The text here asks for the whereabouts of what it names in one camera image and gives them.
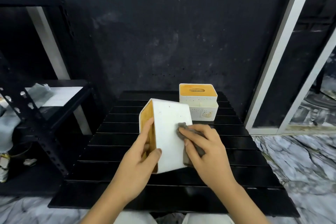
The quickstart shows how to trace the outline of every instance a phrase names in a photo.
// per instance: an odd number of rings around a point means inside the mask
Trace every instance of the forearm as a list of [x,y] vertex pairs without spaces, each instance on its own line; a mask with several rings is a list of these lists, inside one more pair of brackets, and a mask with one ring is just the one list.
[[124,200],[118,196],[118,192],[110,184],[81,224],[112,224],[125,205]]
[[235,224],[269,224],[265,215],[239,184],[216,194]]

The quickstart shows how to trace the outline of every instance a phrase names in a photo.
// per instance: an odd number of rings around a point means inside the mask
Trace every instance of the white frame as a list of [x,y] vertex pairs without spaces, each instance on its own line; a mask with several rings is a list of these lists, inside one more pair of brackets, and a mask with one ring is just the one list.
[[245,127],[249,131],[250,134],[255,134],[255,129],[266,129],[268,131],[269,128],[252,128],[254,121],[258,115],[260,107],[265,99],[267,90],[272,82],[275,71],[280,63],[281,57],[285,51],[285,48],[288,44],[288,41],[292,35],[296,22],[299,18],[301,10],[305,4],[306,0],[289,0],[288,6],[286,8],[285,14],[281,21],[278,33],[275,37],[275,41],[273,43],[271,52],[267,59],[265,68],[259,80],[257,89],[254,93],[249,111],[247,113],[245,119]]
[[[69,73],[64,64],[61,52],[55,41],[53,32],[44,14],[42,7],[26,7],[28,14],[40,37],[44,50],[50,60],[52,68],[59,80],[70,80]],[[81,106],[73,112],[83,135],[92,135],[89,124]]]
[[323,48],[320,57],[317,59],[313,69],[310,71],[305,83],[303,84],[299,94],[296,96],[291,108],[287,112],[284,120],[282,121],[277,134],[282,134],[285,132],[287,125],[292,120],[296,110],[299,108],[301,102],[307,95],[309,89],[313,85],[316,77],[320,73],[321,69],[323,68],[324,64],[326,63],[327,59],[331,55],[332,51],[336,47],[336,28],[334,29],[333,33],[331,34],[328,42],[326,43],[325,47]]

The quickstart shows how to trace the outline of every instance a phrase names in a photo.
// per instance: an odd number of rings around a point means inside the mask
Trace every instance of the white container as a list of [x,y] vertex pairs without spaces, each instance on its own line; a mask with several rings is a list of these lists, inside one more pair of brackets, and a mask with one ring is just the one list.
[[192,120],[214,121],[218,110],[217,93],[211,84],[181,83],[180,103],[188,104]]
[[149,152],[156,148],[162,150],[153,173],[159,174],[185,167],[183,164],[184,142],[177,136],[176,130],[178,123],[185,122],[187,125],[192,125],[189,106],[152,98],[139,114],[140,131],[151,117],[154,117],[154,124],[149,131]]

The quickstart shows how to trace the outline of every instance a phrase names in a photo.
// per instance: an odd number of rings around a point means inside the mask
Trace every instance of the black table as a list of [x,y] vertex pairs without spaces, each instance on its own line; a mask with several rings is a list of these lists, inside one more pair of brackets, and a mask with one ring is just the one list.
[[[52,208],[91,208],[113,178],[139,133],[139,113],[150,98],[178,101],[178,92],[123,92],[51,200]],[[284,187],[267,164],[225,95],[212,122],[226,147],[233,175],[265,215],[298,217]],[[126,209],[150,212],[227,213],[190,167],[152,175]]]

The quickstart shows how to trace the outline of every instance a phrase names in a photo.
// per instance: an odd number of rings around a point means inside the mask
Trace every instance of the gray cloth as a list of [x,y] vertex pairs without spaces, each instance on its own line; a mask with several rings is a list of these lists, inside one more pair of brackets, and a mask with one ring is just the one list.
[[[37,108],[44,105],[44,103],[54,95],[49,86],[43,86],[37,83],[27,90],[27,92]],[[19,125],[19,123],[20,118],[13,109],[10,106],[6,107],[5,113],[0,117],[0,153],[7,153],[13,147],[12,135],[14,128]]]
[[[203,136],[206,139],[206,137],[204,136],[204,134],[202,132],[199,132],[199,131],[197,131],[195,129],[188,128],[187,125],[186,125],[186,123],[183,122],[183,123],[179,123],[178,124],[178,128],[177,128],[177,131],[176,131],[178,137],[181,138],[182,140],[188,139],[188,138],[185,137],[184,135],[182,135],[180,133],[179,128],[187,129],[187,130],[189,130],[189,131],[191,131],[191,132],[193,132],[195,134]],[[193,141],[191,141],[191,142],[195,146],[195,149],[197,150],[199,156],[202,157],[205,154],[205,151],[201,147],[199,147],[197,144],[195,144]],[[183,164],[186,165],[186,166],[188,166],[188,167],[194,167],[193,163],[191,162],[191,160],[190,160],[190,158],[189,158],[189,156],[187,154],[186,147],[184,147],[184,150],[183,150]]]

